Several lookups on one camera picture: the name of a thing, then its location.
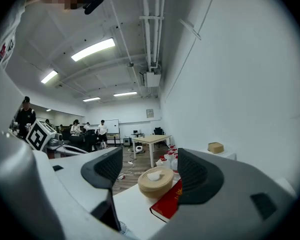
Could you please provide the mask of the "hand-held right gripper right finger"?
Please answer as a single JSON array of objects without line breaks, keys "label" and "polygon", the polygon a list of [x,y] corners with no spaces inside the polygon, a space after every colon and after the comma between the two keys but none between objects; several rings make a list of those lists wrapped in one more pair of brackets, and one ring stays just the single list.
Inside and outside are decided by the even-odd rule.
[{"label": "hand-held right gripper right finger", "polygon": [[264,240],[295,201],[262,171],[237,160],[179,148],[177,170],[177,210],[155,240]]}]

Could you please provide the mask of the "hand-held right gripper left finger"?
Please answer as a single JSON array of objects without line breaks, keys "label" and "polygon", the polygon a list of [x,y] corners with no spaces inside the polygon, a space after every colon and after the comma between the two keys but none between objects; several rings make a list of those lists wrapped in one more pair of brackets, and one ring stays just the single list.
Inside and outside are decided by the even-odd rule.
[{"label": "hand-held right gripper left finger", "polygon": [[0,133],[0,198],[36,240],[133,240],[113,202],[109,160],[118,148],[49,159],[24,141]]}]

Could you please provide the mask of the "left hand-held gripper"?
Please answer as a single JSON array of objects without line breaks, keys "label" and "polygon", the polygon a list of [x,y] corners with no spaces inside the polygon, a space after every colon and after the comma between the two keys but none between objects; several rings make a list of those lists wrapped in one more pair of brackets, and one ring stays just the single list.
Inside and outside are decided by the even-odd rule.
[{"label": "left hand-held gripper", "polygon": [[47,154],[49,159],[58,159],[88,152],[69,144],[63,140],[63,135],[57,133],[45,121],[36,119],[34,124],[30,127],[25,141],[35,151],[41,151]]}]

